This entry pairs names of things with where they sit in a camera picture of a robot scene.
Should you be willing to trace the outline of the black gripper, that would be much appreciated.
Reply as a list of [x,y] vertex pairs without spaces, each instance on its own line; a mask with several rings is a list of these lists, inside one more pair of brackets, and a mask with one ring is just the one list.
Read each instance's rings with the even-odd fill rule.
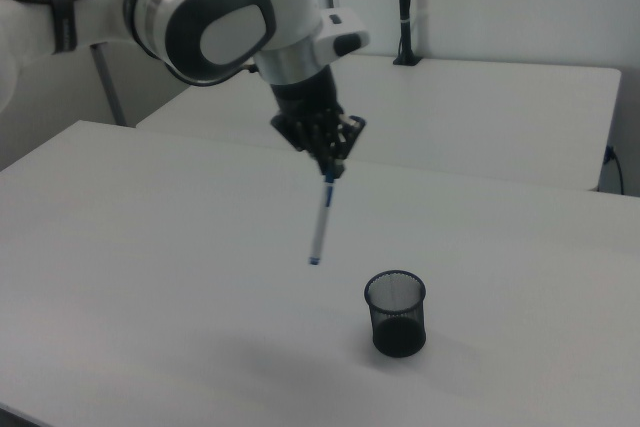
[[322,175],[339,179],[366,121],[345,114],[331,68],[295,84],[272,85],[271,91],[279,108],[271,125],[296,151],[306,151]]

